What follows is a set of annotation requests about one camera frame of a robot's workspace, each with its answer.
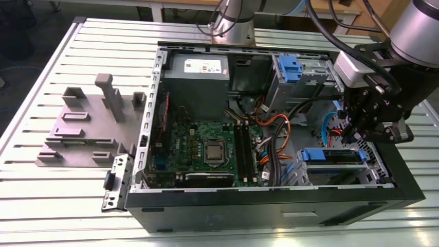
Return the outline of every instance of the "blue cable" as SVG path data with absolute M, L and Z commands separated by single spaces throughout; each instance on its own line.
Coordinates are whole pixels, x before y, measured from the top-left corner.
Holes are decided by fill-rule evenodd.
M 328 121 L 332 115 L 335 115 L 336 112 L 328 112 L 327 115 L 323 118 L 323 123 L 321 123 L 321 140 L 323 140 L 323 145 L 327 146 L 328 144 L 328 136 L 327 136 L 327 125 Z
M 292 11 L 289 11 L 288 13 L 283 14 L 283 15 L 293 15 L 293 14 L 299 14 L 301 12 L 301 10 L 304 10 L 305 7 L 305 1 L 300 0 L 297 6 L 295 7 L 295 9 Z

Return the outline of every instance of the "floor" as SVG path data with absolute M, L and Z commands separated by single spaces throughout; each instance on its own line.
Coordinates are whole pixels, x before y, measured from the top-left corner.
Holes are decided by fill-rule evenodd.
M 76 16 L 86 16 L 103 19 L 119 19 L 139 21 L 151 21 L 152 14 L 148 8 L 136 8 L 128 6 L 111 6 L 86 4 L 61 3 L 61 11 L 53 12 L 52 7 L 45 1 L 33 1 L 32 12 L 36 18 L 36 25 L 26 29 L 29 39 L 34 46 L 34 53 L 21 61 L 8 60 L 0 55 L 0 77 L 5 81 L 5 86 L 0 84 L 0 133 L 8 126 L 14 112 L 28 94 L 28 91 L 37 79 L 40 70 L 58 45 L 58 42 L 70 26 Z M 165 9 L 164 20 L 176 23 L 200 23 L 208 22 L 211 12 L 195 10 L 172 11 Z M 259 15 L 255 18 L 255 27 L 267 29 L 283 29 L 281 18 L 272 15 Z M 433 108 L 439 110 L 439 92 L 436 91 L 428 98 Z

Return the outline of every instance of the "power supply label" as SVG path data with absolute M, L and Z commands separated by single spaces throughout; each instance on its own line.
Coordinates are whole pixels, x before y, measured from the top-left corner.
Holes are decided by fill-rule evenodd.
M 204 60 L 204 59 L 187 59 L 184 61 L 184 72 L 220 74 L 223 72 L 221 61 Z

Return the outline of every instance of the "gray plastic block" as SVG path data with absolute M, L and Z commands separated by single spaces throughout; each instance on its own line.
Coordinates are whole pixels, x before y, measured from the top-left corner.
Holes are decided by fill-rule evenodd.
M 62 137 L 82 137 L 84 131 L 82 129 L 74 129 L 74 128 L 56 128 L 53 131 L 54 136 L 62 136 Z
M 123 113 L 123 98 L 120 96 L 119 90 L 112 88 L 112 75 L 111 74 L 97 74 L 95 85 L 99 86 L 103 90 L 105 97 L 105 105 L 111 109 L 112 115 L 116 122 L 123 122 L 125 120 Z
M 93 152 L 91 158 L 96 163 L 108 163 L 115 160 L 115 157 L 112 156 L 111 152 Z
M 40 152 L 37 159 L 44 162 L 62 162 L 62 156 L 56 151 Z
M 64 121 L 89 121 L 86 112 L 65 112 L 61 118 Z
M 85 94 L 80 87 L 68 87 L 62 94 L 62 100 L 68 107 L 81 107 L 80 99 L 85 99 Z
M 133 96 L 120 97 L 127 107 L 120 109 L 124 121 L 116 122 L 103 104 L 104 96 L 81 97 L 77 92 L 81 90 L 68 90 L 68 94 L 76 95 L 78 107 L 62 107 L 37 157 L 40 167 L 111 167 L 115 156 L 136 153 L 143 109 L 135 110 Z
M 145 94 L 144 92 L 135 92 L 132 94 L 131 104 L 135 111 L 143 111 L 145 103 Z

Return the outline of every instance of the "chip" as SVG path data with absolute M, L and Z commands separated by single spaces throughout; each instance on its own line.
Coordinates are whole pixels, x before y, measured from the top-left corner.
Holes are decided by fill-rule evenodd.
M 207 146 L 207 159 L 221 160 L 223 159 L 223 148 L 221 146 Z

